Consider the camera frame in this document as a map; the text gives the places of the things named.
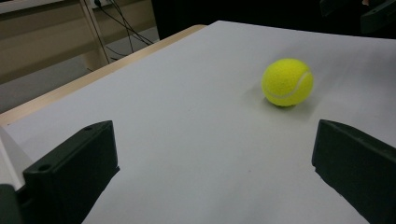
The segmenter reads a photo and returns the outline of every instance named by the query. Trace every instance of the tennis ball seam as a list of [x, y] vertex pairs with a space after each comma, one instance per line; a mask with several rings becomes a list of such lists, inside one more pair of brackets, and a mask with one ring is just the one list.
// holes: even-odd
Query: tennis ball seam
[[300, 88], [300, 85], [301, 85], [301, 83], [303, 82], [304, 78], [307, 77], [307, 76], [309, 76], [310, 74], [311, 74], [310, 71], [304, 72], [304, 73], [301, 75], [301, 77], [298, 79], [298, 82], [297, 82], [297, 84], [294, 86], [294, 89], [291, 90], [289, 93], [284, 94], [284, 95], [278, 95], [278, 94], [275, 94], [275, 93], [273, 93], [273, 92], [268, 91], [268, 88], [267, 88], [266, 85], [264, 85], [264, 89], [267, 91], [267, 93], [268, 93], [269, 95], [271, 95], [271, 96], [274, 97], [274, 98], [277, 98], [277, 99], [286, 99], [286, 98], [292, 96], [295, 92], [297, 92], [297, 90]]

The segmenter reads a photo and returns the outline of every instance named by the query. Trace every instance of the black plastic part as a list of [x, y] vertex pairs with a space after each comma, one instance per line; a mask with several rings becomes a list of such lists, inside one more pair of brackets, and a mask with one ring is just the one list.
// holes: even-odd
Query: black plastic part
[[351, 126], [322, 119], [312, 164], [367, 221], [396, 223], [396, 148]]
[[396, 0], [388, 0], [361, 16], [361, 32], [368, 34], [396, 21]]
[[0, 223], [82, 223], [119, 170], [112, 121], [87, 126], [26, 168], [17, 192], [1, 186], [0, 214], [16, 215]]
[[8, 184], [0, 185], [0, 223], [23, 224], [17, 194]]
[[322, 16], [329, 16], [336, 9], [343, 7], [349, 0], [320, 0], [320, 12]]

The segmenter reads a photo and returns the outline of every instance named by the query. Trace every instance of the screw hole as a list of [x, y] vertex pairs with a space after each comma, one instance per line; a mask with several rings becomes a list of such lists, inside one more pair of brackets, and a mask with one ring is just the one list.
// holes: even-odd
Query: screw hole
[[42, 165], [42, 166], [38, 167], [38, 171], [44, 172], [44, 171], [47, 171], [49, 168], [50, 168], [50, 165], [49, 164], [45, 164], [45, 165]]

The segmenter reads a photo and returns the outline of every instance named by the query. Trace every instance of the floor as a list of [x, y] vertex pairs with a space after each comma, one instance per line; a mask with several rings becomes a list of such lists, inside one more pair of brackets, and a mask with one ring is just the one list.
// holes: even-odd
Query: floor
[[[159, 40], [157, 28], [153, 27], [141, 33], [143, 37], [151, 42]], [[113, 62], [126, 55], [146, 47], [137, 38], [131, 36], [131, 42], [128, 37], [119, 41], [108, 44], [110, 58]], [[0, 114], [22, 105], [37, 96], [73, 81], [79, 77], [89, 74], [91, 71], [84, 64], [82, 57], [77, 56], [62, 63], [55, 64], [51, 67], [36, 71], [28, 76], [20, 77], [8, 83], [0, 85]]]

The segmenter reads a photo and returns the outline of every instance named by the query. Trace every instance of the cable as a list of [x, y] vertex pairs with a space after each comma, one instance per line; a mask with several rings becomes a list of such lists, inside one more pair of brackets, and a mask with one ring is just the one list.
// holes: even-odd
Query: cable
[[[121, 15], [121, 17], [122, 17], [122, 19], [123, 19], [123, 21], [124, 21], [124, 24], [125, 24], [125, 22], [126, 22], [126, 24], [128, 24], [128, 26], [129, 26], [129, 28], [130, 28], [131, 30], [133, 30], [134, 33], [137, 34], [137, 35], [140, 37], [140, 40], [141, 40], [141, 41], [143, 41], [143, 42], [146, 43], [147, 45], [153, 44], [152, 41], [150, 41], [149, 39], [145, 38], [144, 36], [142, 36], [141, 34], [139, 34], [138, 32], [136, 32], [136, 31], [132, 28], [132, 26], [129, 24], [129, 22], [128, 22], [128, 21], [125, 19], [125, 17], [123, 16], [122, 11], [121, 11], [121, 8], [120, 8], [120, 6], [116, 3], [116, 0], [110, 0], [110, 1], [111, 1], [111, 3], [114, 5], [114, 7], [116, 8], [116, 10], [120, 13], [120, 15]], [[142, 37], [145, 38], [145, 39], [149, 42], [149, 44], [148, 44], [147, 42], [145, 42], [145, 41], [142, 39]]]
[[111, 1], [111, 3], [115, 6], [116, 10], [117, 10], [117, 11], [120, 13], [120, 15], [122, 16], [122, 21], [123, 21], [123, 24], [124, 24], [124, 26], [125, 26], [126, 34], [127, 34], [127, 36], [128, 36], [128, 39], [129, 39], [129, 45], [130, 45], [130, 47], [131, 47], [131, 52], [134, 53], [134, 47], [133, 47], [133, 45], [132, 45], [131, 35], [129, 34], [129, 30], [126, 28], [127, 20], [125, 20], [125, 18], [123, 17], [122, 12], [121, 12], [121, 9], [119, 8], [119, 5], [117, 5], [117, 3], [116, 3], [116, 2], [113, 2], [113, 1]]
[[118, 54], [118, 55], [122, 56], [122, 57], [128, 56], [128, 55], [126, 55], [126, 54], [118, 53], [118, 52], [116, 52], [114, 49], [109, 48], [108, 46], [106, 46], [106, 48], [109, 49], [109, 50], [111, 50], [111, 51], [113, 51], [115, 54]]
[[[145, 38], [144, 36], [142, 36], [141, 34], [139, 34], [137, 31], [135, 31], [135, 30], [132, 28], [132, 26], [129, 24], [129, 22], [128, 22], [127, 20], [125, 20], [125, 18], [124, 18], [122, 15], [121, 15], [121, 16], [123, 17], [123, 19], [125, 20], [125, 22], [126, 22], [126, 24], [127, 24], [128, 26], [122, 24], [122, 22], [120, 22], [119, 20], [117, 20], [116, 18], [114, 18], [113, 16], [111, 16], [110, 14], [108, 14], [108, 13], [102, 8], [102, 3], [101, 3], [99, 0], [95, 0], [94, 3], [95, 3], [95, 4], [99, 7], [99, 9], [101, 9], [101, 11], [102, 11], [103, 13], [105, 13], [109, 18], [111, 18], [112, 20], [116, 21], [118, 24], [120, 24], [121, 26], [125, 27], [126, 29], [132, 31], [132, 32], [136, 35], [136, 36], [135, 36], [135, 35], [132, 35], [133, 38], [135, 38], [135, 39], [137, 39], [137, 40], [139, 40], [139, 41], [145, 43], [146, 45], [153, 44], [152, 41], [150, 41], [149, 39], [147, 39], [147, 38]], [[112, 3], [113, 3], [115, 6], [117, 6], [118, 11], [119, 11], [120, 7], [117, 5], [117, 3], [116, 3], [116, 2], [112, 2]]]
[[[87, 5], [87, 2], [86, 2], [86, 1], [84, 1], [84, 4], [85, 4], [85, 7], [88, 8], [88, 5]], [[95, 32], [96, 32], [96, 35], [99, 36], [99, 32], [97, 31], [96, 26], [95, 26], [95, 23], [93, 22], [93, 18], [92, 18], [91, 12], [90, 12], [89, 10], [87, 10], [87, 11], [88, 11], [88, 14], [90, 14], [90, 19], [91, 19], [93, 28], [94, 28], [94, 30], [95, 30]], [[106, 54], [106, 51], [105, 51], [104, 43], [102, 43], [102, 41], [101, 41], [100, 38], [99, 38], [99, 42], [100, 42], [100, 45], [102, 46], [102, 50], [103, 50], [103, 52], [104, 52], [104, 54], [105, 54], [105, 56], [106, 56], [107, 63], [110, 63], [110, 61], [109, 61], [108, 58], [107, 58], [107, 54]]]

